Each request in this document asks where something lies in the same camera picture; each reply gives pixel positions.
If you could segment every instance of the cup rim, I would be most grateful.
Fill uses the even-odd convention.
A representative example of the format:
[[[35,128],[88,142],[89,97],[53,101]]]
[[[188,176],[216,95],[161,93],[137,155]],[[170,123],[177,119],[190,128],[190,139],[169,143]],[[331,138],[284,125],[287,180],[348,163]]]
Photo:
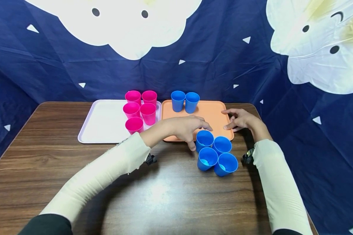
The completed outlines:
[[[137,107],[138,107],[137,111],[135,111],[135,112],[133,112],[133,113],[127,113],[127,112],[125,112],[125,111],[124,111],[124,107],[125,107],[127,104],[136,104]],[[126,114],[135,114],[135,113],[137,113],[138,111],[140,111],[140,106],[139,106],[139,104],[137,104],[136,102],[127,102],[127,104],[125,104],[125,105],[123,106],[123,112],[124,112],[124,113],[126,113]]]
[[[212,143],[211,143],[210,145],[204,145],[204,144],[202,144],[202,143],[199,142],[199,140],[198,140],[198,134],[199,134],[200,132],[202,132],[202,131],[207,131],[207,130],[201,130],[201,131],[199,131],[199,132],[196,134],[196,141],[197,141],[200,145],[202,145],[202,146],[206,146],[206,147],[211,146],[211,145],[213,144],[213,142],[214,142],[214,136],[213,136],[213,134],[212,134],[210,131],[207,131],[207,132],[209,132],[209,133],[211,134],[211,136],[213,137]]]
[[[173,94],[174,94],[174,92],[181,92],[181,93],[183,93],[184,94],[184,98],[183,99],[181,99],[181,100],[177,100],[177,99],[173,99]],[[173,91],[172,93],[171,93],[171,99],[172,100],[175,100],[175,101],[184,101],[185,99],[186,99],[186,94],[183,92],[183,91]]]
[[[199,158],[199,161],[200,161],[200,162],[201,162],[200,153],[201,153],[201,151],[202,151],[203,149],[212,149],[212,148],[204,147],[204,148],[202,148],[202,149],[199,151],[199,156],[198,156],[198,158]],[[214,151],[214,153],[216,154],[216,156],[217,156],[217,161],[216,161],[216,163],[214,163],[213,165],[208,165],[208,166],[214,166],[214,165],[216,165],[216,164],[218,163],[218,158],[219,158],[219,156],[218,156],[217,152],[216,152],[214,149],[212,149],[212,151]]]
[[[187,99],[187,95],[188,95],[188,94],[196,94],[196,95],[199,97],[199,100],[198,100],[198,101],[196,101],[196,102],[191,102],[191,101],[189,101],[189,100]],[[200,96],[199,96],[199,94],[198,94],[198,93],[196,93],[196,92],[188,92],[188,93],[186,94],[186,101],[188,101],[188,102],[190,102],[190,103],[195,104],[195,103],[197,103],[197,102],[199,102],[199,101],[200,101]]]
[[[223,154],[231,155],[231,156],[236,160],[236,162],[237,162],[237,167],[235,168],[235,170],[233,170],[233,171],[228,171],[228,170],[226,170],[226,169],[224,170],[224,169],[221,168],[221,166],[220,166],[220,157],[221,157]],[[218,163],[218,166],[221,168],[221,170],[223,170],[223,171],[225,171],[225,172],[228,172],[228,173],[233,173],[234,171],[238,170],[238,167],[239,167],[238,159],[237,159],[233,154],[231,154],[231,153],[221,153],[221,154],[218,156],[217,163]]]
[[[135,101],[138,101],[139,99],[137,98],[136,100],[129,100],[127,99],[127,94],[130,93],[130,92],[136,92],[136,94],[139,94],[140,95],[140,99],[141,99],[141,93],[139,91],[136,91],[136,90],[132,90],[132,91],[127,91],[127,93],[124,95],[124,98],[127,100],[127,101],[130,101],[130,102],[135,102]]]
[[[227,151],[227,152],[222,152],[222,151],[220,151],[220,150],[218,150],[218,149],[216,148],[216,146],[214,145],[214,142],[215,142],[215,141],[216,141],[216,139],[217,139],[217,138],[219,138],[219,137],[223,137],[223,138],[227,139],[227,140],[230,142],[230,149],[229,149],[229,151]],[[213,145],[213,146],[214,146],[214,148],[215,148],[215,149],[217,149],[217,151],[219,151],[221,154],[222,154],[222,153],[228,153],[228,152],[230,152],[230,151],[231,151],[231,149],[233,149],[233,144],[231,143],[230,139],[228,139],[226,136],[222,136],[222,135],[217,136],[216,138],[214,138],[214,140],[213,140],[213,144],[212,144],[212,145]]]
[[[146,93],[152,93],[155,95],[155,97],[153,99],[144,99],[144,94]],[[143,101],[153,101],[154,99],[157,99],[157,93],[155,91],[152,91],[152,90],[147,90],[147,91],[144,91],[141,95],[141,98],[143,99]]]
[[[136,129],[136,130],[129,130],[129,129],[127,128],[128,121],[129,121],[129,120],[133,120],[133,119],[140,119],[143,124],[142,124],[142,126],[140,126],[140,128],[138,128],[138,129]],[[142,120],[141,118],[139,118],[139,117],[131,117],[131,118],[129,118],[129,119],[126,121],[126,123],[125,123],[126,129],[127,129],[128,131],[132,131],[132,132],[136,132],[136,131],[140,130],[143,126],[144,126],[144,122],[143,122],[143,120]]]
[[[152,112],[151,114],[143,114],[143,112],[141,111],[141,109],[142,109],[143,107],[150,106],[150,105],[151,105],[152,107],[154,107],[154,112]],[[156,111],[157,111],[157,106],[155,106],[155,105],[152,104],[151,102],[147,102],[147,103],[143,104],[143,105],[140,107],[140,113],[141,113],[142,115],[145,115],[145,116],[153,115],[153,114],[155,114]]]

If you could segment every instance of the wooden table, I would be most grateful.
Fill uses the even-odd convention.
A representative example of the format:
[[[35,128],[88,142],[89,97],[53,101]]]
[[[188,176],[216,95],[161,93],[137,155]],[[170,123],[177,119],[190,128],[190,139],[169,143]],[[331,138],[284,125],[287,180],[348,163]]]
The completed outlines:
[[[81,144],[90,102],[41,104],[0,159],[0,235],[16,234],[77,171],[113,144]],[[258,116],[251,104],[226,104]],[[253,140],[235,134],[241,158]],[[219,178],[196,167],[185,143],[159,143],[159,162],[123,175],[90,201],[75,234],[271,234],[256,168]]]

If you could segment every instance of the forearm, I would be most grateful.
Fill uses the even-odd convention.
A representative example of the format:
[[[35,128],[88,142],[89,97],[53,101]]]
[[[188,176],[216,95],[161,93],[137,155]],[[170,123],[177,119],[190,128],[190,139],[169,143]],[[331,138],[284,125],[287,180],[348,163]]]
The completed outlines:
[[[257,142],[253,157],[272,232],[287,228],[303,235],[312,234],[301,195],[278,144],[268,139]]]
[[[73,223],[86,203],[119,176],[144,163],[150,148],[138,133],[108,150],[76,173],[40,214],[57,214]]]

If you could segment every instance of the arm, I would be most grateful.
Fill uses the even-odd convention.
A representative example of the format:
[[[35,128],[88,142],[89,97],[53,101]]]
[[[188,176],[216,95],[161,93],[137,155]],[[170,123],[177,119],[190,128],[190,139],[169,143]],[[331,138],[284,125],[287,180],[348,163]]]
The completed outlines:
[[[203,118],[189,116],[162,120],[140,134],[133,134],[70,178],[40,215],[30,220],[19,234],[72,234],[71,224],[93,196],[119,176],[138,169],[151,148],[168,136],[177,136],[194,150],[192,133],[198,128],[211,130]]]
[[[238,131],[248,128],[253,134],[254,165],[259,171],[272,232],[275,235],[312,235],[305,206],[293,175],[281,148],[273,141],[266,125],[243,109],[229,109],[223,113],[234,114],[231,117],[232,122],[224,127],[225,129],[233,128]]]

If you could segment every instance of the navy blue backdrop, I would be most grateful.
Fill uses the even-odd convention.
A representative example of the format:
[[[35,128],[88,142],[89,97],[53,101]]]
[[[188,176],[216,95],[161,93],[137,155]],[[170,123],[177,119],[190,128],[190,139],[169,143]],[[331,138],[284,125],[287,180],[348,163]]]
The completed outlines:
[[[0,156],[45,101],[123,99],[131,89],[155,90],[163,100],[181,89],[202,100],[250,102],[283,149],[318,232],[350,234],[353,93],[292,84],[272,35],[266,0],[203,0],[177,42],[128,60],[109,45],[78,40],[58,17],[23,0],[0,1]]]

